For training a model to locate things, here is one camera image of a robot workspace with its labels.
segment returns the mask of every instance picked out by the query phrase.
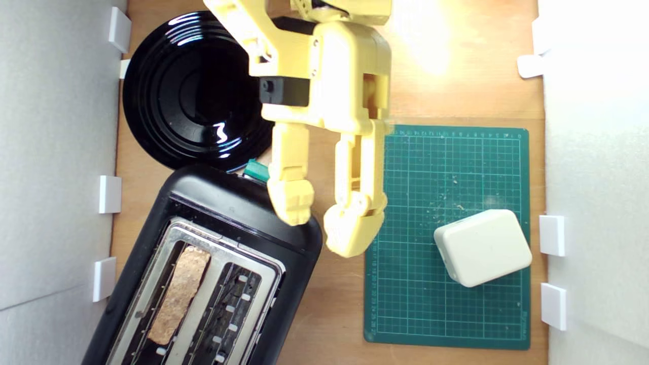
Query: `wooden surface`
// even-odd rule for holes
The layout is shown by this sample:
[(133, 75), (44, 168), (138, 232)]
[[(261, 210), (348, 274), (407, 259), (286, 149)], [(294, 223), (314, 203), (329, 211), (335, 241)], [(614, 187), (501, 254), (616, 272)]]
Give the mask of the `wooden surface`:
[[(277, 14), (288, 0), (271, 0)], [(202, 10), (200, 0), (130, 0), (131, 52), (159, 24)], [(368, 344), (363, 332), (363, 257), (342, 259), (323, 249), (293, 321), (279, 364), (547, 364), (547, 327), (540, 317), (546, 262), (538, 220), (545, 210), (543, 85), (521, 80), (516, 58), (532, 51), (536, 0), (394, 0), (381, 32), (393, 50), (395, 123), (523, 127), (530, 132), (532, 199), (532, 347), (495, 351)], [(312, 129), (309, 180), (321, 221), (333, 203), (337, 136)], [(153, 200), (170, 170), (134, 141), (120, 105), (117, 175), (122, 213), (114, 220), (112, 254), (121, 271)]]

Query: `white wall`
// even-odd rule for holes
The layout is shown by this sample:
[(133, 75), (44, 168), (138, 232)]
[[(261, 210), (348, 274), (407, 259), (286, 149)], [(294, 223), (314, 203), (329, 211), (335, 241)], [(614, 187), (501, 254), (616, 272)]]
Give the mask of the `white wall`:
[(547, 211), (565, 216), (567, 289), (551, 365), (649, 364), (649, 23), (644, 1), (539, 0)]
[(92, 263), (112, 217), (121, 54), (107, 42), (125, 0), (4, 0), (0, 6), (0, 364), (74, 364), (105, 303)]

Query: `green cutting mat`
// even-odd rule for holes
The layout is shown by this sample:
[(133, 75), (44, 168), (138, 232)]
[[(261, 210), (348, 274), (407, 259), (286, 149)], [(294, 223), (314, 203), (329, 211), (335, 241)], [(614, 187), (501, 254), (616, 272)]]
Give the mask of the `green cutting mat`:
[(530, 241), (524, 129), (397, 125), (386, 138), (386, 221), (365, 259), (365, 339), (528, 349), (530, 269), (475, 288), (447, 274), (433, 232), (490, 208)]

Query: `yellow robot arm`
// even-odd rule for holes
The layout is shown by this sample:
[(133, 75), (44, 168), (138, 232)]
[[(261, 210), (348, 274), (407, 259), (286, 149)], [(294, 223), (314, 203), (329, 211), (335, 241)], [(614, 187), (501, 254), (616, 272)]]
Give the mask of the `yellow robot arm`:
[(336, 204), (324, 215), (326, 244), (342, 257), (360, 255), (387, 205), (391, 51), (370, 25), (387, 21), (391, 0), (291, 0), (313, 22), (309, 32), (279, 29), (263, 0), (204, 1), (248, 52), (250, 74), (261, 77), (262, 116), (276, 122), (268, 181), (275, 212), (290, 225), (310, 217), (306, 125), (340, 133)]

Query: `white bracket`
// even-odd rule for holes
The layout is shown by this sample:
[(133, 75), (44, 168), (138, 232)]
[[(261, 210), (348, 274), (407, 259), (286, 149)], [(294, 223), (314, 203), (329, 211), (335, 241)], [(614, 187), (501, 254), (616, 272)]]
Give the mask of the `white bracket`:
[(128, 60), (122, 60), (119, 63), (119, 79), (123, 80), (126, 77), (126, 70), (129, 68), (130, 58)]
[(539, 216), (541, 253), (564, 257), (565, 228), (562, 216)]
[(541, 320), (560, 331), (565, 331), (566, 317), (566, 290), (541, 283)]
[(92, 301), (98, 302), (113, 292), (115, 288), (115, 275), (117, 259), (108, 257), (95, 262), (95, 276), (93, 278)]
[(99, 213), (121, 212), (121, 177), (99, 177)]
[(128, 53), (130, 45), (130, 19), (126, 14), (113, 6), (110, 10), (110, 29), (108, 30), (108, 41), (120, 52)]
[(533, 55), (522, 55), (517, 60), (519, 75), (523, 79), (541, 76), (545, 72), (543, 55), (552, 48), (554, 33), (545, 18), (539, 16), (532, 22)]

